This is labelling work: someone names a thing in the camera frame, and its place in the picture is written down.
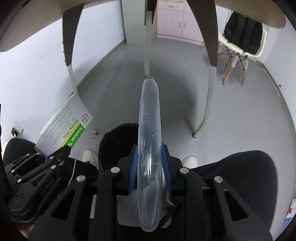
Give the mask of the tall grey cabinet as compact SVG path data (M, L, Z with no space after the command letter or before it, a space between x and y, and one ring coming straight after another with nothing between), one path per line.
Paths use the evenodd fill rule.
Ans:
M144 44L144 0L122 0L126 44Z

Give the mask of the person's right shoe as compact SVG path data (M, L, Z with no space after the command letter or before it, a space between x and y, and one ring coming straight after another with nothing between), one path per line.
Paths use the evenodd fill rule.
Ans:
M182 161L182 166L188 169L194 169L198 167L198 161L195 156L188 156Z

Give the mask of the clear plastic toothbrush case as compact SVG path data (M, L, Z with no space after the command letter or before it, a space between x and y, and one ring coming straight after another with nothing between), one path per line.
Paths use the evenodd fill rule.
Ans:
M159 88L151 76L142 84L138 123L138 214L142 229L153 232L161 219L163 165Z

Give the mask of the black backpack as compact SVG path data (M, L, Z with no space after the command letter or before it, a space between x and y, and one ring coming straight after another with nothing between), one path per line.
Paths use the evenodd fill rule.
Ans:
M224 37L244 52L256 54L263 34L262 23L233 12L225 26Z

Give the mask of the round wooden table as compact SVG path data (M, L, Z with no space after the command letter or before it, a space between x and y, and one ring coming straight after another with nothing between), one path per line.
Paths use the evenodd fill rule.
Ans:
M72 92L77 93L72 68L74 41L84 8L101 4L102 1L1 1L1 52L6 52L22 43L48 25L62 20L62 43L65 63L68 68ZM152 25L157 1L133 1L132 21L140 24L143 31L144 74L149 75L149 57L152 41ZM218 61L218 21L215 6L231 9L255 21L274 28L284 28L285 15L274 1L188 1L199 25L207 49L210 75L203 120L193 136L208 120L215 73Z

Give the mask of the person's shoe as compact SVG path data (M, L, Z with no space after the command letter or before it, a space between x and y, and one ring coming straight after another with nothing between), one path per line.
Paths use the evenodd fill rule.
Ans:
M198 167L198 161L195 156L188 156L182 161L182 166L188 169L194 169Z
M82 155L82 161L90 163L99 170L98 156L90 149L86 149Z

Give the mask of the white chair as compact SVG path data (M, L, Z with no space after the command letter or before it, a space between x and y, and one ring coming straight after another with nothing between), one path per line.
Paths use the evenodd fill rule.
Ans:
M262 38L260 41L260 46L256 54L251 54L249 52L244 52L241 48L236 46L235 44L229 42L223 35L222 32L218 33L218 42L220 44L220 47L218 49L218 56L227 54L228 55L228 62L226 63L225 67L229 66L229 70L225 76L222 77L222 85L224 85L231 73L233 72L234 68L237 64L241 63L243 67L243 75L242 79L240 81L240 84L243 85L245 82L245 77L247 73L248 68L248 62L249 60L256 62L257 59L262 55L265 43L267 38L267 31L263 28L262 32Z

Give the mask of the person's right leg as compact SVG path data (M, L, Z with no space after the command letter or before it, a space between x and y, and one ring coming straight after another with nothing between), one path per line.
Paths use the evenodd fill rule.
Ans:
M221 176L244 199L265 226L270 229L278 194L278 178L272 158L259 150L232 154L197 167L200 176Z

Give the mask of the wall socket with plug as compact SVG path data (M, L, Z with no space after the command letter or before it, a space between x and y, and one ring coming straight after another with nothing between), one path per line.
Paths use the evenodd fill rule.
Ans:
M11 134L14 138L22 138L23 137L23 127L18 120L14 121L11 127Z

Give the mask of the black trash bin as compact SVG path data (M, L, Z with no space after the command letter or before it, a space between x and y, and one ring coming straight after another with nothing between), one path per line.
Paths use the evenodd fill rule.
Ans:
M117 166L120 158L130 155L138 141L138 123L123 123L105 133L98 150L100 170Z

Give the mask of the person's left shoe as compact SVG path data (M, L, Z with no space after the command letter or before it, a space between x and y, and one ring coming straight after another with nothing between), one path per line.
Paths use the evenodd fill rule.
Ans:
M99 170L98 156L90 149L86 149L82 155L82 161L90 163Z

